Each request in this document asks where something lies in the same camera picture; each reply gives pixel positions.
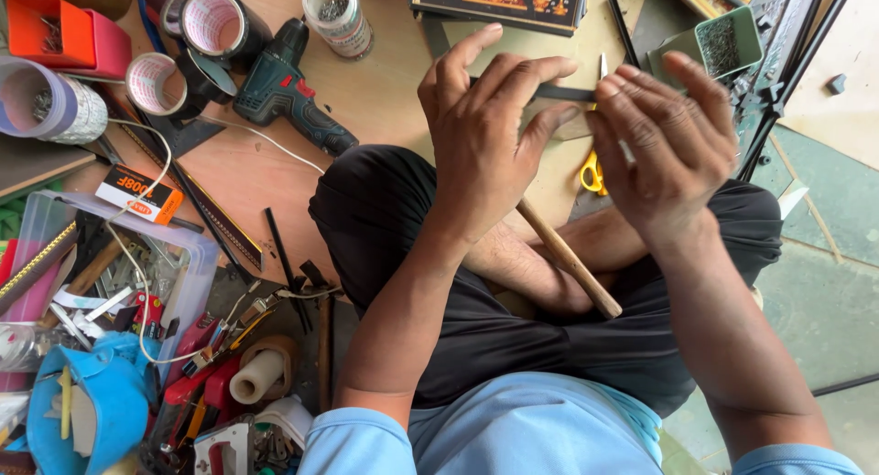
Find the orange container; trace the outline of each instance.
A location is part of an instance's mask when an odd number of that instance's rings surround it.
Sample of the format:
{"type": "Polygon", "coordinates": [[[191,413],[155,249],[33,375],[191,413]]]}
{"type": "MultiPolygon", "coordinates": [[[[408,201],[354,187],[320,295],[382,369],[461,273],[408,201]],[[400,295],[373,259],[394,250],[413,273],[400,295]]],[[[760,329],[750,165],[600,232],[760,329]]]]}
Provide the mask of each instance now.
{"type": "Polygon", "coordinates": [[[6,0],[9,52],[49,68],[95,68],[92,17],[64,0],[6,0]],[[49,25],[43,17],[60,20],[61,53],[43,47],[49,25]]]}

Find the wooden handle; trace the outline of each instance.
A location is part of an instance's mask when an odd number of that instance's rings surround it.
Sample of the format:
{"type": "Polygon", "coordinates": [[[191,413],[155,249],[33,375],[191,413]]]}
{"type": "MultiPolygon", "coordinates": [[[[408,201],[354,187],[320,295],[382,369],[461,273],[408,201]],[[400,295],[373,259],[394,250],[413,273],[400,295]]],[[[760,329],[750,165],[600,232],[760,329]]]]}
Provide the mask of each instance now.
{"type": "MultiPolygon", "coordinates": [[[[124,245],[128,245],[128,237],[119,233],[119,239],[122,240],[124,245]]],[[[121,254],[122,247],[116,243],[116,240],[111,239],[110,243],[98,252],[98,255],[94,257],[92,262],[82,269],[82,273],[79,273],[73,278],[66,291],[76,297],[82,297],[82,295],[85,295],[85,292],[87,292],[95,284],[95,281],[101,277],[101,273],[104,272],[104,269],[110,267],[110,264],[112,264],[113,261],[116,260],[116,257],[121,254]]],[[[37,325],[51,329],[57,326],[59,322],[58,317],[56,317],[54,313],[46,312],[46,315],[37,321],[37,325]]]]}
{"type": "Polygon", "coordinates": [[[563,269],[571,276],[574,276],[574,279],[580,283],[580,286],[583,287],[583,290],[586,291],[586,294],[606,318],[615,318],[622,313],[620,304],[601,286],[601,283],[583,265],[583,262],[580,261],[568,244],[564,243],[562,237],[558,236],[553,227],[537,214],[531,202],[522,197],[519,205],[516,206],[516,211],[519,211],[519,214],[537,232],[537,236],[543,240],[549,252],[563,266],[563,269]]]}
{"type": "Polygon", "coordinates": [[[317,302],[320,320],[317,332],[317,386],[321,413],[332,409],[332,328],[336,299],[326,297],[317,302]]]}

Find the orange box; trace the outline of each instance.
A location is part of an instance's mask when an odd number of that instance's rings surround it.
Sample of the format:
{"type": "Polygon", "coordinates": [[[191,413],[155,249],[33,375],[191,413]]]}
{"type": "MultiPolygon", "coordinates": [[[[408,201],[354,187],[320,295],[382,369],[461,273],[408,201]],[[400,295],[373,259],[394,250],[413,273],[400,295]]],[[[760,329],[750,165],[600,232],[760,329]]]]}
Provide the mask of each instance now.
{"type": "MultiPolygon", "coordinates": [[[[137,196],[153,184],[154,179],[140,174],[128,166],[113,165],[95,195],[121,208],[137,199],[137,196]]],[[[174,211],[183,203],[183,194],[162,183],[156,185],[129,210],[152,222],[167,225],[174,211]]]]}
{"type": "Polygon", "coordinates": [[[95,35],[92,17],[64,0],[6,0],[9,52],[50,68],[94,69],[95,35]],[[61,53],[43,50],[49,25],[43,17],[60,20],[61,53]]]}

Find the black pants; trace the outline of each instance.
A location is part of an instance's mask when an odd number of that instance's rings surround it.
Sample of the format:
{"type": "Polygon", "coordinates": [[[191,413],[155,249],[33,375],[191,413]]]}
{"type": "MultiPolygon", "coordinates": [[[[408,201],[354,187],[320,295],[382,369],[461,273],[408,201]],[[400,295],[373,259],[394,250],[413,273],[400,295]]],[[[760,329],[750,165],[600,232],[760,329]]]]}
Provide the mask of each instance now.
{"type": "MultiPolygon", "coordinates": [[[[435,191],[433,166],[388,145],[351,149],[320,178],[309,212],[361,317],[412,247],[435,191]]],[[[731,179],[709,208],[733,262],[753,284],[781,255],[778,202],[731,179]]],[[[576,323],[526,320],[512,316],[478,276],[460,267],[413,408],[447,405],[489,379],[536,370],[603,383],[662,417],[671,414],[695,382],[678,354],[665,280],[653,258],[624,269],[611,294],[623,309],[613,320],[600,312],[576,323]]]]}

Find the staple box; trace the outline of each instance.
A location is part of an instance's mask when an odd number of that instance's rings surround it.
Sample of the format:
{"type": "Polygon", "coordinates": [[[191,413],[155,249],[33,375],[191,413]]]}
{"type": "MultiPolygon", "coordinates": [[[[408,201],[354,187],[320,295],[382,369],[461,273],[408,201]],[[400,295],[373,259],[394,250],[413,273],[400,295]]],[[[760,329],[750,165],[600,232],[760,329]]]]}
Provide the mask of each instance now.
{"type": "MultiPolygon", "coordinates": [[[[155,180],[127,166],[113,165],[95,195],[124,208],[135,202],[137,196],[145,192],[153,181],[155,180]]],[[[182,202],[183,194],[180,190],[160,183],[138,200],[129,211],[149,221],[167,225],[182,202]]]]}

